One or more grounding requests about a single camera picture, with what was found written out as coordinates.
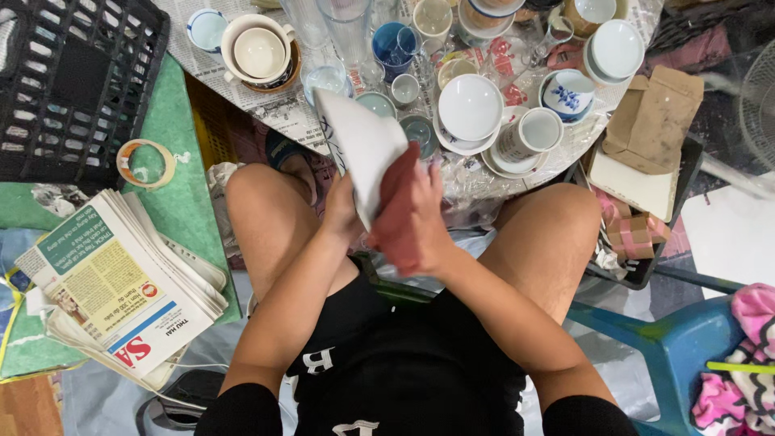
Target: newspaper-covered table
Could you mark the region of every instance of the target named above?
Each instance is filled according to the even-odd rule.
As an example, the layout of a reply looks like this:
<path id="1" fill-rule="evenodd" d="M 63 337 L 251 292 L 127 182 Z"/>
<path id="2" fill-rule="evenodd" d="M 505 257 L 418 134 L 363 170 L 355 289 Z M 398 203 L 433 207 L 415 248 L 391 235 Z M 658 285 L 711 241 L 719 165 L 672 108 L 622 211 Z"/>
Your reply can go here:
<path id="1" fill-rule="evenodd" d="M 282 9 L 264 10 L 251 6 L 249 0 L 154 0 L 161 9 L 170 14 L 172 21 L 169 52 L 181 63 L 183 68 L 204 82 L 219 94 L 226 97 L 242 110 L 250 113 L 261 122 L 280 131 L 313 151 L 329 155 L 329 149 L 323 139 L 317 115 L 306 101 L 301 80 L 297 80 L 289 89 L 275 94 L 262 94 L 246 88 L 241 83 L 228 84 L 223 79 L 226 66 L 220 55 L 207 54 L 189 41 L 185 25 L 192 13 L 202 8 L 221 11 L 231 20 L 247 13 L 263 13 L 281 25 L 290 22 Z M 399 21 L 409 23 L 412 10 L 419 0 L 401 0 Z M 646 43 L 656 28 L 662 10 L 663 0 L 629 0 L 627 20 L 632 22 Z M 453 32 L 458 26 L 457 17 Z M 516 25 L 509 33 L 517 33 Z M 537 30 L 529 38 L 540 40 Z M 455 38 L 456 45 L 462 50 L 467 48 Z M 323 50 L 334 51 L 329 41 Z M 301 45 L 301 58 L 312 53 Z M 417 75 L 417 61 L 412 63 L 410 73 Z M 548 69 L 526 71 L 515 80 L 515 85 L 523 92 L 523 106 L 534 107 L 538 102 L 538 89 L 541 81 L 549 73 Z M 363 86 L 356 71 L 350 71 L 350 80 L 356 94 L 363 92 Z M 524 179 L 506 179 L 489 171 L 481 157 L 464 157 L 449 151 L 443 151 L 444 162 L 442 177 L 444 180 L 445 200 L 449 203 L 447 216 L 454 216 L 449 225 L 466 226 L 476 223 L 490 223 L 493 213 L 504 199 L 514 194 L 540 186 L 565 171 L 600 136 L 608 124 L 608 112 L 616 108 L 624 95 L 629 81 L 618 86 L 599 88 L 595 92 L 594 111 L 582 123 L 565 129 L 560 146 L 552 151 L 542 168 Z M 417 102 L 407 109 L 399 110 L 399 117 L 409 113 L 424 113 L 433 117 L 435 101 L 438 100 L 438 88 L 423 88 Z"/>

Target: slipper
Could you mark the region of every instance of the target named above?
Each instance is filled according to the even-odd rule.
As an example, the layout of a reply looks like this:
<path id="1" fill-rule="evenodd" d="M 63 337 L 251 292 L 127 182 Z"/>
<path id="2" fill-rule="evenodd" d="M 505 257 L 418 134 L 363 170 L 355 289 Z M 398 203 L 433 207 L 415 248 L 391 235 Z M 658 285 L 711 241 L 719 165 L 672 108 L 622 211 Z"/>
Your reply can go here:
<path id="1" fill-rule="evenodd" d="M 269 166 L 279 172 L 283 172 L 280 167 L 290 156 L 300 154 L 304 158 L 304 162 L 306 162 L 309 166 L 309 172 L 312 175 L 312 180 L 315 184 L 315 186 L 309 187 L 312 191 L 312 200 L 310 201 L 310 206 L 317 206 L 318 203 L 323 200 L 323 187 L 318 183 L 318 180 L 315 177 L 315 170 L 312 168 L 312 163 L 310 162 L 310 150 L 298 142 L 287 138 L 285 135 L 277 132 L 275 129 L 269 129 L 269 132 L 267 132 L 267 141 L 264 150 L 267 154 L 267 162 L 269 163 Z M 301 179 L 304 183 L 307 183 L 306 180 L 298 177 L 297 175 L 293 176 Z"/>

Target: blue and white cup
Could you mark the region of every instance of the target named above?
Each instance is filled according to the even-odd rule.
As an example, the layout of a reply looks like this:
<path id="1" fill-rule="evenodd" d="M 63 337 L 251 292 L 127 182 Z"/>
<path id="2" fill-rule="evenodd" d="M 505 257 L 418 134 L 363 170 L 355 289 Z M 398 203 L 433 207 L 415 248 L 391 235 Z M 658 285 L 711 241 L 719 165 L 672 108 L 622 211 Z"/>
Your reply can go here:
<path id="1" fill-rule="evenodd" d="M 229 21 L 215 9 L 199 9 L 186 25 L 188 39 L 208 53 L 221 53 L 221 37 Z"/>
<path id="2" fill-rule="evenodd" d="M 393 83 L 393 80 L 401 74 L 404 74 L 409 70 L 409 65 L 412 64 L 413 56 L 408 58 L 408 61 L 403 64 L 393 64 L 391 61 L 391 54 L 398 45 L 398 32 L 403 29 L 403 24 L 395 21 L 386 22 L 377 32 L 374 32 L 374 37 L 371 39 L 371 51 L 374 52 L 374 58 L 382 64 L 385 68 L 385 81 L 387 83 Z"/>
<path id="3" fill-rule="evenodd" d="M 592 103 L 594 83 L 578 70 L 559 71 L 543 91 L 543 105 L 563 121 L 576 119 Z"/>

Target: black plastic crate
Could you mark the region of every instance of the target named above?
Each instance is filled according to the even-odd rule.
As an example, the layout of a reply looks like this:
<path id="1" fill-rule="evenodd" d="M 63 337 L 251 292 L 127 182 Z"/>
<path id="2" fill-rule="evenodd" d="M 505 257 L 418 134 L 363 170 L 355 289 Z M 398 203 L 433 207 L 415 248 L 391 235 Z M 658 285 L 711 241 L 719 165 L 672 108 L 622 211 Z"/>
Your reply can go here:
<path id="1" fill-rule="evenodd" d="M 700 164 L 702 163 L 702 145 L 697 141 L 690 138 L 684 139 L 684 145 L 680 150 L 680 170 L 678 172 L 678 182 L 676 183 L 676 198 L 673 206 L 673 218 L 667 223 L 670 229 L 673 229 L 680 210 L 684 207 L 684 202 L 689 196 L 689 191 L 694 178 L 697 177 L 697 173 L 700 171 Z M 633 265 L 635 271 L 630 271 L 623 280 L 618 280 L 612 273 L 605 271 L 592 262 L 587 264 L 587 273 L 602 277 L 603 279 L 617 282 L 621 285 L 627 286 L 630 289 L 639 290 L 646 287 L 649 282 L 651 273 L 659 263 L 662 250 L 665 248 L 666 243 L 654 245 L 654 259 L 640 259 L 637 265 Z"/>
<path id="2" fill-rule="evenodd" d="M 15 13 L 0 71 L 0 181 L 115 187 L 115 157 L 142 129 L 170 16 L 150 0 L 0 9 Z"/>

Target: person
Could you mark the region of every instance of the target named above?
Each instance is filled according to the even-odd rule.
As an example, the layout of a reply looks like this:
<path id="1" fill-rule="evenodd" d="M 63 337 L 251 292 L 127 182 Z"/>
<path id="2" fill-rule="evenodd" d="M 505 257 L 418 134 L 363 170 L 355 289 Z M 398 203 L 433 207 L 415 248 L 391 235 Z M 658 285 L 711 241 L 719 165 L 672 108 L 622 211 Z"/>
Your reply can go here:
<path id="1" fill-rule="evenodd" d="M 446 288 L 431 303 L 392 306 L 346 256 L 363 230 L 350 175 L 335 177 L 320 222 L 311 169 L 288 150 L 226 187 L 259 303 L 196 435 L 282 434 L 284 375 L 297 435 L 521 434 L 526 375 L 547 436 L 637 434 L 560 326 L 598 237 L 591 192 L 557 184 L 506 202 L 477 260 L 447 233 L 439 166 L 421 171 L 410 219 L 418 272 Z"/>

